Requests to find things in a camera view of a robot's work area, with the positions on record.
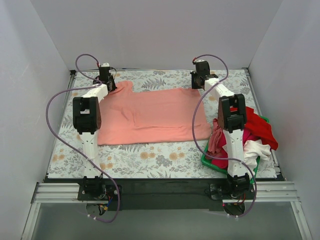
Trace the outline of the salmon pink t shirt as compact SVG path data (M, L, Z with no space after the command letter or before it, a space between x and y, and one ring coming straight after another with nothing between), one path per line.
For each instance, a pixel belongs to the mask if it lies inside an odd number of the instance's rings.
M131 81L117 83L100 103L101 128L97 143L138 143L206 140L211 135L197 89L173 88L134 92Z

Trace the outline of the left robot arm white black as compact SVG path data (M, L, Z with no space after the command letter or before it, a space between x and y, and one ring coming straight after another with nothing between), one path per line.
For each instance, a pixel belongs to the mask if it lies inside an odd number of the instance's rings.
M100 102L117 87L109 63L101 64L98 69L99 75L93 81L95 88L72 100L72 113L73 126L80 136L83 153L89 159L83 174L83 193L102 200L107 190L102 181L103 174L97 169L101 162L98 151L98 132L102 125Z

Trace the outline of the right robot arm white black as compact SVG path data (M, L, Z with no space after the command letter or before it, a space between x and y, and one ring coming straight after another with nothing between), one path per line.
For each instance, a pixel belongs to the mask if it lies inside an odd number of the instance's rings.
M250 188L250 175L244 165L243 131L247 122L243 94L235 94L225 87L218 77L211 74L206 60L193 59L191 87L205 90L218 100L217 124L222 128L227 149L227 180L220 189L232 199L237 199Z

